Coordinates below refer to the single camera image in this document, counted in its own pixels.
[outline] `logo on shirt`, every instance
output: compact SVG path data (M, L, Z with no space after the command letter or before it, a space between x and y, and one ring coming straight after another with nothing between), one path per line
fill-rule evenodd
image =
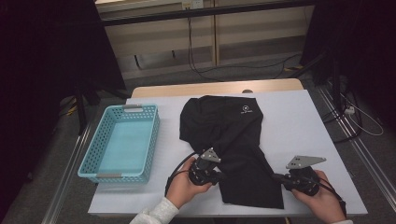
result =
M242 106L242 112L241 112L241 114L246 114L246 113L251 113L251 112L253 112L253 110L251 110L251 109L248 107L248 105Z

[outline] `white table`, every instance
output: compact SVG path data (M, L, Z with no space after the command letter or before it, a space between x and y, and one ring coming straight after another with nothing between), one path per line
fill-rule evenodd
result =
M261 149L276 173L285 174L286 164L295 155L325 157L314 165L325 171L337 192L346 201L349 215L364 215L367 210L353 185L330 136L307 91L275 91L222 94L255 97L264 115ZM193 96L132 98L127 104L154 103L159 107L160 130L145 186L99 184L89 213L101 217L133 216L145 207L155 206L163 196L167 177L192 152L188 143L178 139L179 115ZM309 209L282 187L285 209L256 208L224 204L219 186L197 195L184 205L179 217L296 217L310 215Z

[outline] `basket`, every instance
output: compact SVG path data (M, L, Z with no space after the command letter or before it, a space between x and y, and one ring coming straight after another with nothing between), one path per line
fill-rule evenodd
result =
M94 183L149 182L160 118L156 105L106 108L78 176Z

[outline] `black cloth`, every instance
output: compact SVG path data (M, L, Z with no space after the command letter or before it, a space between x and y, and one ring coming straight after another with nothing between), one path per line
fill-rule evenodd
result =
M263 114L255 98L191 98L180 114L180 139L202 153L213 147L227 176L222 200L238 205L283 208L280 184L260 149Z

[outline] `basket handle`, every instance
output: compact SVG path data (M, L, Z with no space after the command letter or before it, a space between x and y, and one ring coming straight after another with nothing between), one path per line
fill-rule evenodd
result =
M126 113L143 112L143 106L142 105L123 105L122 109Z
M96 178L122 178L122 174L96 174Z

